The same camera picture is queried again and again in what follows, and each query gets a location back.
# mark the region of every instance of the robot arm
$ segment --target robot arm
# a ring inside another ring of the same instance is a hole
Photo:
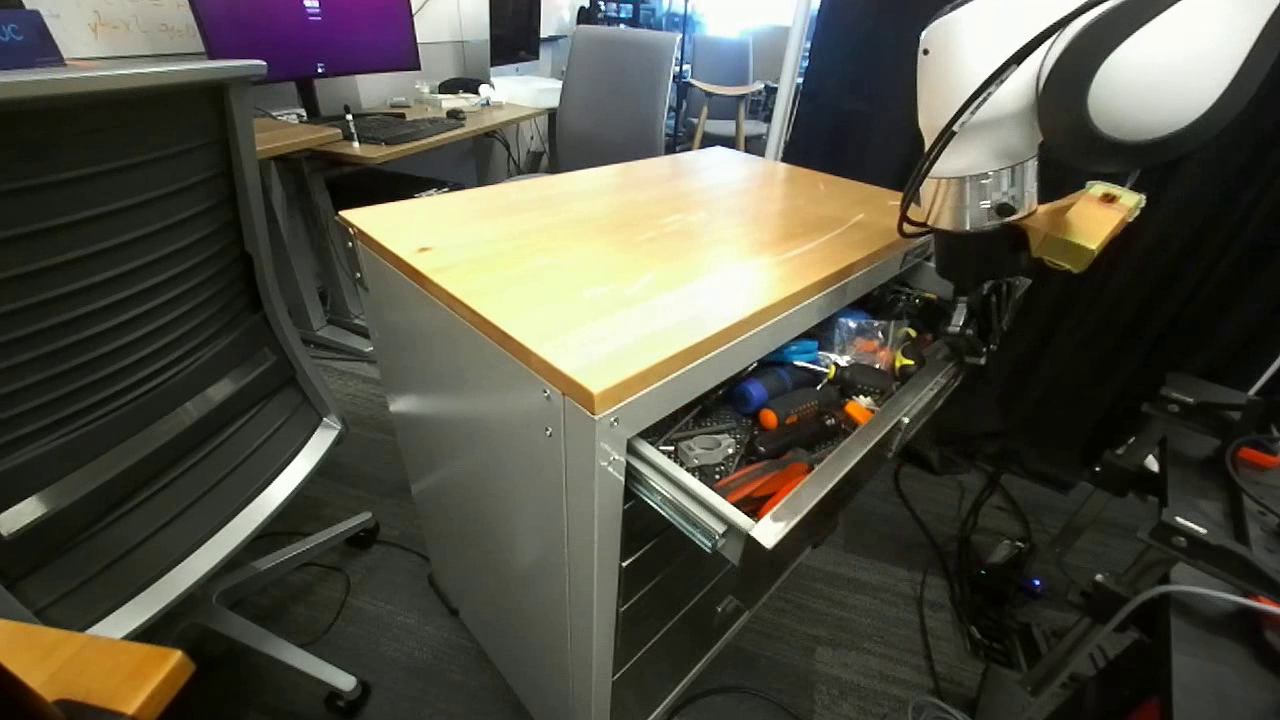
[[[963,0],[919,36],[926,167],[904,189],[930,234],[1036,208],[1041,139],[1132,173],[1196,147],[1280,55],[1280,0]]]

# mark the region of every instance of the chair wheel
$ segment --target chair wheel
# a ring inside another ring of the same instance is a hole
[[[379,523],[367,523],[364,532],[347,536],[347,549],[371,549],[384,536]]]
[[[351,693],[324,693],[324,706],[329,706],[337,715],[361,715],[361,708],[367,706],[367,693],[371,693],[371,684],[356,680]]]

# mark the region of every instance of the wooden tabletop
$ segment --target wooden tabletop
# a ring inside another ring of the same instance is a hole
[[[549,116],[549,110],[524,110],[524,105],[487,105],[479,112],[467,112],[467,120],[452,134],[438,134],[438,137],[425,137],[425,139],[410,139],[410,145],[347,145],[347,139],[333,139],[324,145],[320,153],[324,156],[340,156],[343,165],[391,165],[391,161],[406,161],[406,156],[422,156],[422,153],[434,153],[434,147],[450,147],[450,145],[464,145],[474,137],[487,137],[497,127],[508,127],[508,124],[519,124],[519,120],[531,120],[531,116]]]
[[[43,702],[75,702],[142,720],[161,715],[195,670],[182,647],[18,622],[0,622],[0,664]]]
[[[904,254],[896,194],[727,147],[340,221],[598,416]]]
[[[324,124],[251,120],[255,161],[312,153],[312,147],[340,145],[340,139],[343,139],[343,134],[324,127]]]

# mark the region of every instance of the monitor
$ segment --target monitor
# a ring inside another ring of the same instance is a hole
[[[410,0],[193,0],[214,61],[255,55],[320,116],[324,76],[416,73]]]
[[[542,55],[545,0],[487,0],[487,68]]]

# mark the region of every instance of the open drawer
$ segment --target open drawer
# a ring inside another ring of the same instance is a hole
[[[718,494],[703,477],[678,463],[657,439],[638,437],[630,447],[630,490],[678,523],[697,549],[740,559],[745,546],[775,549],[804,523],[856,469],[891,455],[960,386],[960,364],[933,348],[919,369],[878,408],[878,416],[828,444],[804,482],[763,518]]]

